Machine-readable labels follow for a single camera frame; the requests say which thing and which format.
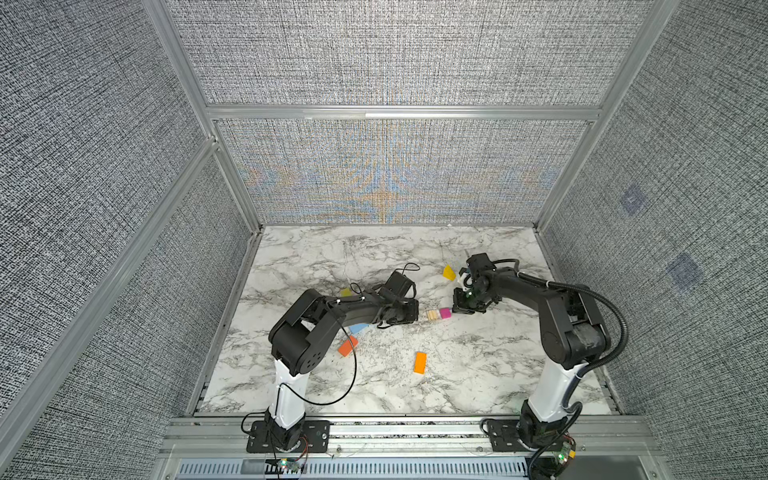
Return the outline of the orange wooden block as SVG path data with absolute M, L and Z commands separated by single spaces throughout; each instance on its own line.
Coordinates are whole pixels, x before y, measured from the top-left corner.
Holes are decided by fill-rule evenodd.
M 424 375 L 426 371 L 427 354 L 424 352 L 417 352 L 414 358 L 413 372 L 419 375 Z

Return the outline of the light blue wooden block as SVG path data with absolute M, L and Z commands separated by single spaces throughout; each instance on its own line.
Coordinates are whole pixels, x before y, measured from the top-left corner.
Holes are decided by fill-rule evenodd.
M 369 327 L 369 324 L 356 324 L 352 325 L 348 328 L 348 331 L 351 335 L 358 335 L 361 331 L 365 330 L 367 327 Z

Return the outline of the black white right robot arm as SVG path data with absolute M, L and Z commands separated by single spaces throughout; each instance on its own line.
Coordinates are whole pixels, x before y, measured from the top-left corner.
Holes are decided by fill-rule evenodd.
M 455 313 L 484 313 L 511 300 L 538 314 L 545 366 L 534 392 L 523 402 L 516 426 L 519 442 L 547 448 L 565 434 L 583 404 L 572 396 L 581 380 L 611 346 L 596 300 L 585 287 L 560 284 L 512 268 L 459 271 Z

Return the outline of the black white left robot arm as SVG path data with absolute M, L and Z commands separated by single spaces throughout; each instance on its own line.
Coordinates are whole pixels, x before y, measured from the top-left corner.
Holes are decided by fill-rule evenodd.
M 305 290 L 288 308 L 268 335 L 276 372 L 275 393 L 265 414 L 268 439 L 282 451 L 295 447 L 302 435 L 306 406 L 335 402 L 306 397 L 310 373 L 332 347 L 336 336 L 349 337 L 358 324 L 388 328 L 418 319 L 416 287 L 381 286 L 348 297 L 332 297 Z

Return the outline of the red wooden block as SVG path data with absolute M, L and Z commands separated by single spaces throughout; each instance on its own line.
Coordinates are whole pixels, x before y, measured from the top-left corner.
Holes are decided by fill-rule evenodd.
M 358 345 L 358 339 L 355 336 L 351 335 L 347 340 L 345 340 L 338 347 L 337 351 L 342 357 L 347 357 L 354 352 L 357 345 Z

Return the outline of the yellow wooden wedge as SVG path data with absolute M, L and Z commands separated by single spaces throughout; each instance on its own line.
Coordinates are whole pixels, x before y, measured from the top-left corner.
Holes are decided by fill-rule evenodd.
M 457 277 L 455 271 L 452 269 L 450 265 L 446 265 L 444 267 L 442 275 L 444 278 L 448 279 L 449 281 L 455 281 Z

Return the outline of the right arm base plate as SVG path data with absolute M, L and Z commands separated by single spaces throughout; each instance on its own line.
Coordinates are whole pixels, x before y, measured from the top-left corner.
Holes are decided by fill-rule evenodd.
M 560 432 L 568 420 L 568 417 L 556 422 L 486 418 L 480 428 L 488 436 L 494 452 L 535 452 L 542 447 L 554 451 L 563 443 Z

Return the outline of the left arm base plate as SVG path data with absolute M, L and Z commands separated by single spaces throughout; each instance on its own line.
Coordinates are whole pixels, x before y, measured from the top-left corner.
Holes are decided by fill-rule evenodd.
M 302 420 L 290 429 L 274 422 L 254 421 L 247 433 L 245 450 L 256 453 L 326 453 L 330 440 L 329 421 Z

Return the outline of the aluminium front rail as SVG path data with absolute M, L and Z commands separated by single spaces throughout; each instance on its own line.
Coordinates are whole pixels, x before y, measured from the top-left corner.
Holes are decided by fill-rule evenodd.
M 344 416 L 321 417 L 331 423 L 327 455 L 463 456 L 486 455 L 491 441 L 479 416 Z M 570 427 L 583 455 L 660 456 L 661 447 L 639 416 L 585 415 Z M 160 459 L 240 457 L 247 435 L 235 416 L 178 418 L 162 440 Z

